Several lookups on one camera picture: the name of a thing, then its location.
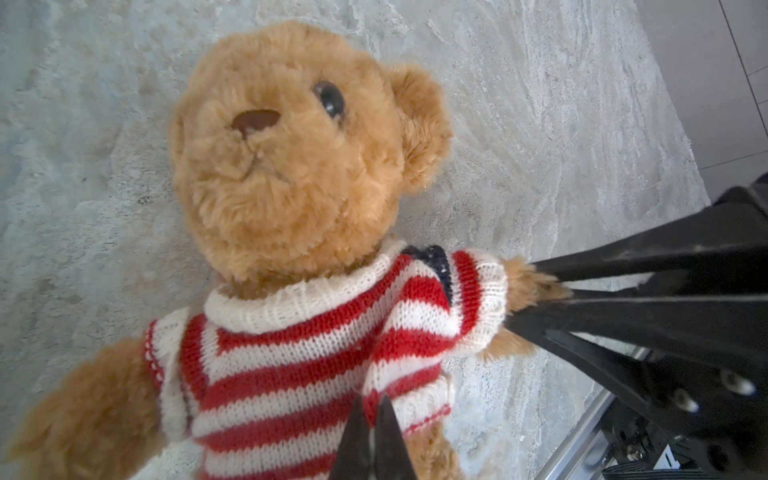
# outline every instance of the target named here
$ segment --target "sweater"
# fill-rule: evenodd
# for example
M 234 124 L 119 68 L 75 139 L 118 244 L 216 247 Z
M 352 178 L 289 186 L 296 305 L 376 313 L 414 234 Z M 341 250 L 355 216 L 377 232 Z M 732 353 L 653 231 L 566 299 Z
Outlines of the sweater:
M 261 300 L 210 294 L 145 334 L 169 439 L 203 446 L 202 478 L 325 478 L 361 393 L 392 399 L 404 435 L 451 412 L 442 360 L 483 350 L 505 317 L 494 257 L 385 243 L 370 265 Z

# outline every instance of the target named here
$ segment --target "plush toy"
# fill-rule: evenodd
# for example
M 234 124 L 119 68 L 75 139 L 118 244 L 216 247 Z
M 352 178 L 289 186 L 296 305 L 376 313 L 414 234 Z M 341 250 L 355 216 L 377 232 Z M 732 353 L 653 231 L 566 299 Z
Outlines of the plush toy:
M 22 478 L 129 478 L 169 441 L 201 478 L 322 478 L 358 393 L 392 398 L 422 480 L 460 478 L 443 437 L 453 355 L 526 353 L 506 313 L 567 295 L 520 259 L 389 237 L 449 153 L 442 89 L 287 22 L 220 41 L 168 131 L 174 186 L 224 281 L 77 368 L 23 422 Z

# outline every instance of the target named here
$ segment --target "teddy bear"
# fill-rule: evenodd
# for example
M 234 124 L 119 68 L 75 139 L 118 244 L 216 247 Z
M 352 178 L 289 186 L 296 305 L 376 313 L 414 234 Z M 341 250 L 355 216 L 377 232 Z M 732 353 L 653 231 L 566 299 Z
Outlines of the teddy bear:
M 199 478 L 324 478 L 354 399 L 392 400 L 421 480 L 461 478 L 450 356 L 532 345 L 505 316 L 568 295 L 520 258 L 389 233 L 449 155 L 441 87 L 285 22 L 204 55 L 168 128 L 188 230 L 222 282 L 66 376 L 13 438 L 27 479 L 130 478 L 168 442 Z

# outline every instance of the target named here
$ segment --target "teddy bear's eye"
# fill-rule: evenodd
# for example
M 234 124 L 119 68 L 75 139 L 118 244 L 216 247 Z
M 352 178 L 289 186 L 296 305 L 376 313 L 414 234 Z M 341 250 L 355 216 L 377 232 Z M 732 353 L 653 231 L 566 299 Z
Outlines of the teddy bear's eye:
M 329 81 L 319 81 L 312 87 L 323 108 L 334 120 L 344 115 L 344 96 L 341 90 Z

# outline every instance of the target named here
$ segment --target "marble surface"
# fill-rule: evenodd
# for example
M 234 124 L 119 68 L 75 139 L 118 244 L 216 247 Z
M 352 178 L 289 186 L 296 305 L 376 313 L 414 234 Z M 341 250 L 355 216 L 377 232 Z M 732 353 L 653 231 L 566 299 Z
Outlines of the marble surface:
M 631 0 L 2 2 L 2 439 L 74 364 L 200 303 L 212 272 L 180 221 L 165 122 L 201 52 L 288 18 L 445 85 L 453 158 L 402 205 L 397 230 L 412 242 L 537 260 L 707 202 Z M 449 368 L 447 434 L 473 478 L 532 478 L 598 389 L 546 353 Z M 139 478 L 196 460 L 177 445 Z

